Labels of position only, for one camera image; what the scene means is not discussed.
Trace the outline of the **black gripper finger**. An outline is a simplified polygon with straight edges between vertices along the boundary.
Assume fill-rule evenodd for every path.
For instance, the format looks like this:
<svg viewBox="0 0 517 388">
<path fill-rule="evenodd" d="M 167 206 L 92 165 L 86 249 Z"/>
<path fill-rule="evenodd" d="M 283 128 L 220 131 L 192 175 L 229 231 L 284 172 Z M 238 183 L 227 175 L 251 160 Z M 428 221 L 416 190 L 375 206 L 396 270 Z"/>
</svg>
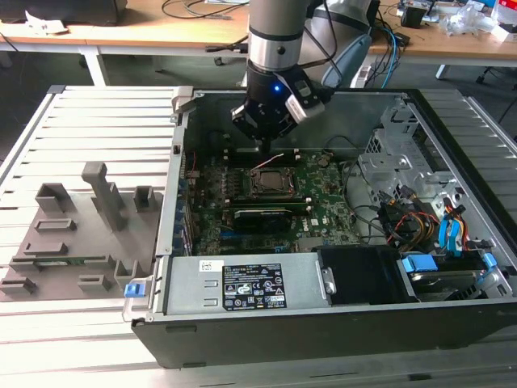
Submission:
<svg viewBox="0 0 517 388">
<path fill-rule="evenodd" d="M 282 118 L 274 119 L 267 125 L 265 135 L 265 151 L 269 152 L 271 143 L 278 137 L 284 137 L 297 126 L 297 122 L 292 116 L 286 115 Z"/>
<path fill-rule="evenodd" d="M 246 103 L 233 108 L 230 113 L 231 121 L 233 125 L 247 138 L 254 141 L 259 152 L 264 152 L 264 140 L 262 135 L 259 133 L 258 124 L 250 116 L 247 108 L 248 106 Z"/>
</svg>

